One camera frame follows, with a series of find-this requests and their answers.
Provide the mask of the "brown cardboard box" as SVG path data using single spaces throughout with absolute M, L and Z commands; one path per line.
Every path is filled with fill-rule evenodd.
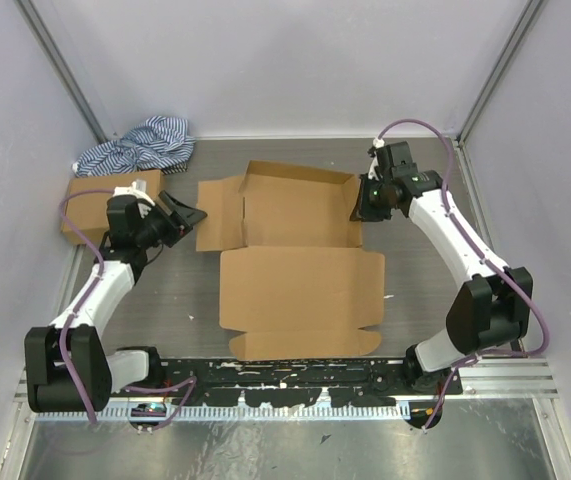
M 382 337 L 385 257 L 350 219 L 356 175 L 251 161 L 198 185 L 196 249 L 220 255 L 219 325 L 238 360 L 364 356 Z
M 146 182 L 145 191 L 153 200 L 157 200 L 159 192 L 164 189 L 164 175 L 160 170 L 72 179 L 68 186 L 68 195 L 97 189 L 109 189 L 110 194 L 90 193 L 70 199 L 66 204 L 66 217 L 87 239 L 98 246 L 108 229 L 106 209 L 112 192 L 116 187 L 129 187 L 136 180 Z

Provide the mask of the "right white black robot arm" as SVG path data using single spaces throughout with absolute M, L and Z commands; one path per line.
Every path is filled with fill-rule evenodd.
M 509 267 L 482 241 L 434 171 L 388 182 L 362 174 L 350 219 L 380 222 L 394 210 L 426 235 L 458 285 L 445 327 L 408 347 L 403 359 L 407 387 L 423 395 L 439 384 L 440 372 L 525 336 L 533 278 L 524 267 Z

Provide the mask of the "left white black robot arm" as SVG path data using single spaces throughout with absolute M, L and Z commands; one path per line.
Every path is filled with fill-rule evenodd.
M 102 335 L 116 307 L 138 283 L 148 252 L 169 249 L 206 219 L 165 191 L 151 198 L 136 185 L 108 193 L 108 227 L 72 303 L 24 338 L 26 391 L 35 413 L 84 412 L 90 421 L 122 390 L 146 397 L 171 392 L 156 348 L 124 347 L 106 355 Z

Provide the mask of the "closed brown cardboard box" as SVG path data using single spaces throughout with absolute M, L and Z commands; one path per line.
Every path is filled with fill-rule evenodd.
M 90 193 L 70 199 L 66 204 L 66 217 L 87 239 L 98 246 L 108 229 L 106 209 L 112 192 L 116 187 L 129 187 L 136 180 L 146 182 L 145 191 L 153 200 L 157 200 L 159 192 L 164 189 L 164 175 L 160 170 L 72 179 L 68 186 L 68 195 L 97 189 L 109 189 L 110 194 Z

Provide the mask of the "blue striped crumpled cloth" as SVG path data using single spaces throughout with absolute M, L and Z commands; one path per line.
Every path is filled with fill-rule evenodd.
M 186 119 L 153 116 L 122 137 L 83 152 L 72 164 L 72 171 L 79 178 L 148 170 L 160 170 L 164 175 L 183 173 L 195 145 Z

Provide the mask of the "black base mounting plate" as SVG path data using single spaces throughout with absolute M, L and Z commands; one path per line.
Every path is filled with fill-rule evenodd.
M 236 361 L 225 358 L 176 358 L 162 361 L 163 387 L 193 376 L 188 406 L 310 407 L 329 395 L 330 406 L 394 406 L 401 396 L 438 396 L 447 369 L 411 384 L 396 358 L 363 357 L 314 360 Z

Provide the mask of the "left aluminium corner post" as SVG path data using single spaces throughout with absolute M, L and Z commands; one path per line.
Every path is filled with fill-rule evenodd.
M 36 5 L 31 0 L 16 0 L 14 4 L 31 30 L 34 38 L 41 47 L 45 57 L 74 103 L 82 120 L 92 133 L 94 139 L 97 143 L 106 142 L 108 140 L 108 136 L 105 130 L 100 125 L 90 102 L 83 93 L 78 81 L 68 65 L 68 62 L 61 53 L 54 37 L 36 8 Z

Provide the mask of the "aluminium corner post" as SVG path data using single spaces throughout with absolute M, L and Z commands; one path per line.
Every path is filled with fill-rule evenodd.
M 31 30 L 34 38 L 41 47 L 45 57 L 74 103 L 82 120 L 92 133 L 94 139 L 97 143 L 106 142 L 108 140 L 108 136 L 105 130 L 100 125 L 90 102 L 83 93 L 78 81 L 68 65 L 68 62 L 61 53 L 54 37 L 36 8 L 36 5 L 31 0 L 16 0 L 14 4 Z
M 528 0 L 525 2 L 521 13 L 511 28 L 489 75 L 456 136 L 456 141 L 461 147 L 470 139 L 476 124 L 489 105 L 495 91 L 506 76 L 511 64 L 516 59 L 519 50 L 547 4 L 548 1 L 546 0 Z

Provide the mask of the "aluminium front rail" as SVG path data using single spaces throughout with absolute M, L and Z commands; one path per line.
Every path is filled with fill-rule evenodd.
M 174 386 L 163 387 L 161 385 L 163 360 L 153 363 L 151 377 L 142 383 L 143 390 L 140 393 L 132 390 L 118 390 L 115 375 L 109 374 L 105 368 L 100 368 L 95 373 L 82 370 L 80 376 L 87 381 L 87 392 L 98 411 L 103 410 L 110 400 L 163 397 L 169 400 L 171 404 L 177 404 L 185 390 L 183 381 Z M 447 392 L 450 396 L 467 394 L 510 397 L 537 394 L 554 395 L 557 389 L 549 367 L 543 360 L 489 358 L 472 367 L 461 368 L 455 376 L 449 374 L 441 391 Z M 409 398 L 431 401 L 436 397 L 429 399 L 425 396 L 407 395 L 399 397 L 396 401 Z M 329 395 L 323 393 L 317 403 L 320 401 L 330 403 Z

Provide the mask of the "right aluminium corner post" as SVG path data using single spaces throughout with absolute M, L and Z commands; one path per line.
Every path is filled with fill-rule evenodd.
M 547 4 L 548 1 L 546 0 L 528 0 L 525 2 L 521 13 L 511 28 L 489 75 L 456 136 L 456 141 L 461 147 L 470 139 L 476 124 L 489 105 L 495 91 L 506 76 L 511 64 L 516 59 L 519 50 Z

